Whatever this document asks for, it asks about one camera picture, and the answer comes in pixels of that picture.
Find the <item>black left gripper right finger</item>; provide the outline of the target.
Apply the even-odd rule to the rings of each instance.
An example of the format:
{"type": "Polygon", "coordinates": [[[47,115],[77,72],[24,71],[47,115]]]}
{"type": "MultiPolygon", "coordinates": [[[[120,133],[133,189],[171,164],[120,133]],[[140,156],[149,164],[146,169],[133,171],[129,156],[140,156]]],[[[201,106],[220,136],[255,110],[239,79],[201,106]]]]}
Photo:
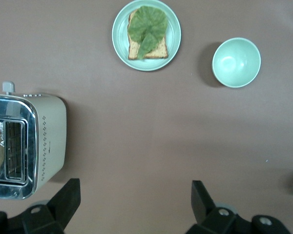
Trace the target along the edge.
{"type": "Polygon", "coordinates": [[[217,207],[203,182],[191,184],[191,207],[196,219],[188,234],[290,234],[278,219],[256,215],[251,221],[243,219],[231,209],[217,207]]]}

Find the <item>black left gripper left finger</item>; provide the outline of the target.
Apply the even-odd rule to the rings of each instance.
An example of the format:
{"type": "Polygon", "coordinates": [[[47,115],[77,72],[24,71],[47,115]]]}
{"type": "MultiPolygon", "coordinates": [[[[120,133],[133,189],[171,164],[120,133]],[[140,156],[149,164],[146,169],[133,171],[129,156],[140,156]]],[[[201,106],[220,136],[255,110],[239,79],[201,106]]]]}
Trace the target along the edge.
{"type": "Polygon", "coordinates": [[[71,178],[48,202],[8,218],[0,211],[0,234],[63,234],[81,203],[78,178],[71,178]]]}

